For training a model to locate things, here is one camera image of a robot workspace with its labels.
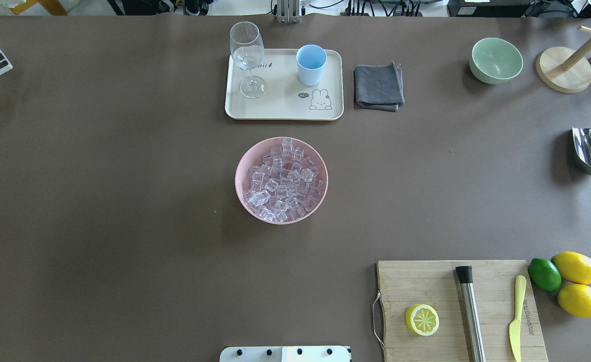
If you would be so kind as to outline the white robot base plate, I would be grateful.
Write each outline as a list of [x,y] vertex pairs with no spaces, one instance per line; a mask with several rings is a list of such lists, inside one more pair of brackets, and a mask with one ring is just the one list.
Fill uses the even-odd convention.
[[341,345],[230,346],[220,361],[351,361],[351,348]]

